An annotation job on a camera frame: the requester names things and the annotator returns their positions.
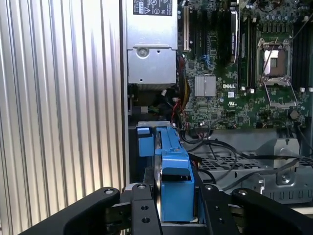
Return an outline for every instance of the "cpu socket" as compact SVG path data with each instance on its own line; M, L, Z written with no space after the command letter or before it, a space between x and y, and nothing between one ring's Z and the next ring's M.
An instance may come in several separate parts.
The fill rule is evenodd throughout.
M256 53L256 72L259 86L264 86L271 107L288 109L297 106L297 98L291 86L291 47L289 40L272 42L260 39ZM270 97L270 86L290 87L292 100L281 103Z

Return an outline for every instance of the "power supply label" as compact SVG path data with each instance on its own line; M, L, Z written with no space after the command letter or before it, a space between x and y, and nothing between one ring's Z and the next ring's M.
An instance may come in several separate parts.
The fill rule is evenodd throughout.
M172 16L173 0L134 0L134 15Z

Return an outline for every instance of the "bolt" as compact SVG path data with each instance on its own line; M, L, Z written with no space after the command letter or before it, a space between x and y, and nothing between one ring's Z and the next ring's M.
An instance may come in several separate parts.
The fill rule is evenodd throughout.
M213 189L213 187L210 186L210 185L206 185L205 188L208 189L208 190L212 190Z
M111 194L111 193L113 193L113 192L114 192L113 189L108 189L108 190L105 190L105 191L104 191L105 194Z
M247 195L247 192L245 190L239 190L238 193L240 193L241 195L245 196Z
M144 189L144 188L146 188L145 185L138 185L137 187L138 187L139 189Z

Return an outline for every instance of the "ribbed aluminum panel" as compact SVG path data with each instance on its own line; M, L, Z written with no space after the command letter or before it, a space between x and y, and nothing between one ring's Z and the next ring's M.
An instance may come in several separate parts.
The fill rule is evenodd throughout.
M0 216L18 234L124 185L117 0L0 1Z

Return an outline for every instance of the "chip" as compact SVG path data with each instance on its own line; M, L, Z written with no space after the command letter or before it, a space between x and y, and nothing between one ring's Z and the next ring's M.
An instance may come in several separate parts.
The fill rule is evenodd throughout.
M190 69L194 69L194 68L195 68L195 63L189 62L188 67L189 67Z
M212 114L212 120L216 120L217 119L217 114Z
M241 123L241 122L243 122L243 121L244 121L244 117L239 116L239 117L238 117L238 122Z

